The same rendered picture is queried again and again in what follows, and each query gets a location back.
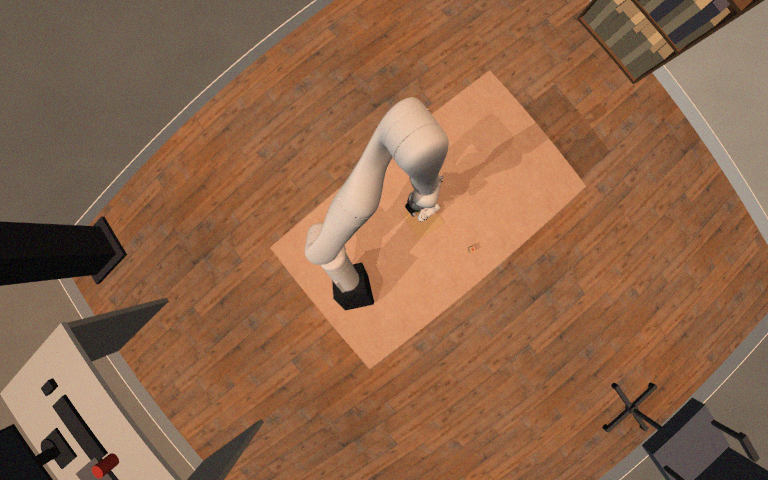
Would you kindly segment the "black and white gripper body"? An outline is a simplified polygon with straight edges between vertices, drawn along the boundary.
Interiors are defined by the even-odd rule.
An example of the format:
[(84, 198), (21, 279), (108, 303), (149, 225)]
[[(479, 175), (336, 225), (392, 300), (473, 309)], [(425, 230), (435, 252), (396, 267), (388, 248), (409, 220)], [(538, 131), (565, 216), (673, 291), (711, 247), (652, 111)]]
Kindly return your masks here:
[(413, 214), (414, 212), (420, 212), (419, 215), (418, 215), (418, 220), (420, 222), (425, 221), (427, 218), (432, 216), (435, 212), (437, 212), (440, 209), (439, 204), (436, 204), (436, 206), (433, 207), (433, 208), (419, 208), (419, 207), (416, 207), (412, 203), (412, 201), (411, 201), (411, 194), (412, 194), (412, 192), (408, 196), (408, 200), (407, 200), (407, 204), (405, 205), (405, 208), (408, 210), (408, 212), (410, 214)]

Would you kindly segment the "tan square mat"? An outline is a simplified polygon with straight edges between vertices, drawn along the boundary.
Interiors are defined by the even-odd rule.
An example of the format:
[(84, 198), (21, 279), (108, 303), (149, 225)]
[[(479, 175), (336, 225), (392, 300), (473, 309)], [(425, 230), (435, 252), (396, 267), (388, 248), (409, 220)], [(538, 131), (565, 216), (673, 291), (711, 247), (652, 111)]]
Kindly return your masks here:
[(430, 218), (423, 222), (418, 220), (418, 215), (412, 217), (408, 210), (402, 214), (418, 240), (444, 224), (438, 212), (434, 213), (432, 216), (430, 216)]

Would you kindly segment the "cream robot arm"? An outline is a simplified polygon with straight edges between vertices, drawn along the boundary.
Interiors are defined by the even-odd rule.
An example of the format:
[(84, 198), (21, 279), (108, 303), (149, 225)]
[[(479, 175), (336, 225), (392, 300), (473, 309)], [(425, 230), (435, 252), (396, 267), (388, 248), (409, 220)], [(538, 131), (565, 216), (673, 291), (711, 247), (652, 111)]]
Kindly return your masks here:
[(309, 228), (306, 258), (321, 265), (342, 292), (356, 288), (359, 275), (346, 254), (345, 244), (377, 210), (391, 159), (409, 175), (414, 188), (412, 203), (419, 208), (433, 208), (441, 187), (437, 173), (448, 147), (446, 133), (419, 99), (409, 97), (395, 104), (380, 121), (357, 165), (332, 200), (324, 223)]

